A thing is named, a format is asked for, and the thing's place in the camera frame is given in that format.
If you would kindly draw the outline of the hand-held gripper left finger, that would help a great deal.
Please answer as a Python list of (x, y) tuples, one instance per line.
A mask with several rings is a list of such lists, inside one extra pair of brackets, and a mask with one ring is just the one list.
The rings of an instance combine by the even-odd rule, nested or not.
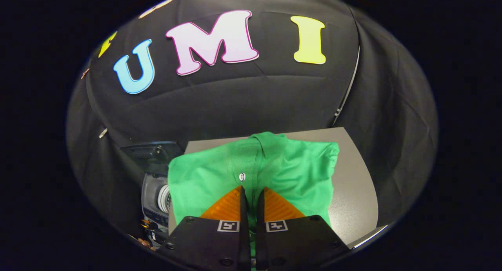
[(157, 253), (182, 271), (250, 271), (244, 187), (225, 194), (201, 217), (184, 217)]

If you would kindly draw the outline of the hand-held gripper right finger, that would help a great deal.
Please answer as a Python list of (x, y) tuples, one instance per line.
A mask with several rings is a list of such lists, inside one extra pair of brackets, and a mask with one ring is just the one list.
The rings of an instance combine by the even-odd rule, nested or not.
[(305, 215), (265, 187), (256, 223), (257, 271), (326, 271), (350, 248), (320, 215)]

